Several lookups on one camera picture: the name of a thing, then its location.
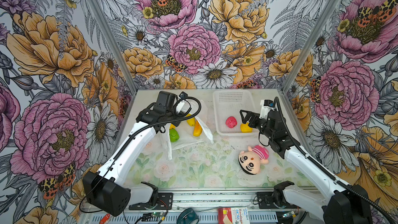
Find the white plastic basket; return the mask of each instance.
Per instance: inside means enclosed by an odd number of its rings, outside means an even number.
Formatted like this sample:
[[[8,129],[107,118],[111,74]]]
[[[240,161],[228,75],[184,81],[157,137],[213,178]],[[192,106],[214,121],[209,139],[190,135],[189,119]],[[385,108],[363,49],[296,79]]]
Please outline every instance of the white plastic basket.
[[[216,130],[220,135],[226,136],[249,136],[258,134],[258,130],[253,128],[253,132],[242,133],[240,124],[240,110],[256,112],[253,97],[250,90],[226,89],[213,92],[214,116],[216,120]],[[236,127],[229,128],[225,121],[228,117],[235,117],[238,124]]]

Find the wall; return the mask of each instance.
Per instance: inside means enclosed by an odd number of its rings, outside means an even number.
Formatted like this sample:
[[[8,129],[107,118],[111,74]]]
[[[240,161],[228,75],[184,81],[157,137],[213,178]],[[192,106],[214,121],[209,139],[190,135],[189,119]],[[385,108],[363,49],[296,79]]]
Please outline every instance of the wall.
[[[314,156],[365,188],[396,220],[397,5],[341,0],[311,51],[310,82],[293,82],[286,91]],[[372,214],[374,223],[383,223],[377,211]]]
[[[140,88],[277,88],[328,0],[98,1]]]
[[[87,5],[0,0],[2,223],[73,224],[132,95]]]

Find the pink striped shirt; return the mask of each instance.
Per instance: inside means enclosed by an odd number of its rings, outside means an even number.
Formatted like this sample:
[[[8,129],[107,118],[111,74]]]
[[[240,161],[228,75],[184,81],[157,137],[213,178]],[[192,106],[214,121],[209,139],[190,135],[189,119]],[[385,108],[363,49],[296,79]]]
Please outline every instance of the pink striped shirt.
[[[260,159],[268,159],[269,157],[268,150],[264,147],[255,146],[251,150],[255,152],[260,157]]]

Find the plush doll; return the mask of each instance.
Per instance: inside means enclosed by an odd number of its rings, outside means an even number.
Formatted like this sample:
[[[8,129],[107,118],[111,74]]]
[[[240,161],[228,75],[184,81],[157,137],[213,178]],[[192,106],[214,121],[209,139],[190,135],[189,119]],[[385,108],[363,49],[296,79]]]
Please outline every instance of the plush doll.
[[[266,148],[248,146],[248,151],[239,153],[239,165],[246,174],[255,175],[260,172],[261,164],[268,164],[269,152]]]

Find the red toy fruit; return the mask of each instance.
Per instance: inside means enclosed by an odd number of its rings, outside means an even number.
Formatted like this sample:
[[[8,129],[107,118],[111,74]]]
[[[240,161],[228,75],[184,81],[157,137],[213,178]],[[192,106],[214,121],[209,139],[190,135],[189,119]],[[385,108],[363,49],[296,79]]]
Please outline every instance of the red toy fruit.
[[[229,117],[228,119],[226,119],[225,124],[226,124],[227,127],[233,128],[233,127],[236,127],[236,125],[238,124],[238,122],[236,121],[236,118],[234,118],[234,117],[231,116],[231,117]]]

